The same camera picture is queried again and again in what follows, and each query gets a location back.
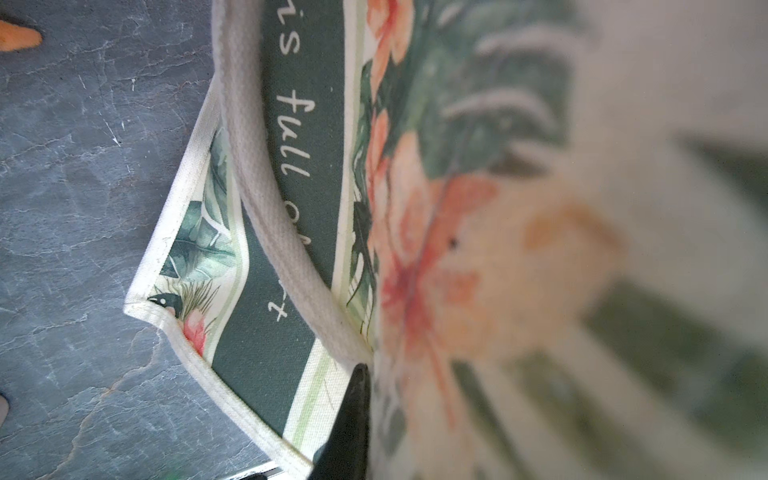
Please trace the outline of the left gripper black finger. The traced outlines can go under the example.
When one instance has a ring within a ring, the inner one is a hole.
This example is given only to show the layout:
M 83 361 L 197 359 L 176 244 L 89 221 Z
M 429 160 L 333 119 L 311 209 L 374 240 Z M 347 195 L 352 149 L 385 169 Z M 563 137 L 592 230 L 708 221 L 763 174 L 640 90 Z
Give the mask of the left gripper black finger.
M 322 454 L 308 479 L 363 480 L 367 478 L 371 374 L 356 365 Z

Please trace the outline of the cream canvas tote bag leaves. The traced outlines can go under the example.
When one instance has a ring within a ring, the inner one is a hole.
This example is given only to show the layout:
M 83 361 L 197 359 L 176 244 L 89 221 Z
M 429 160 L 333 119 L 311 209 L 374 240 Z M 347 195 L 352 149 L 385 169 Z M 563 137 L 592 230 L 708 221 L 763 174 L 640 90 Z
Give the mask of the cream canvas tote bag leaves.
M 763 1 L 217 1 L 126 314 L 308 478 L 767 475 Z

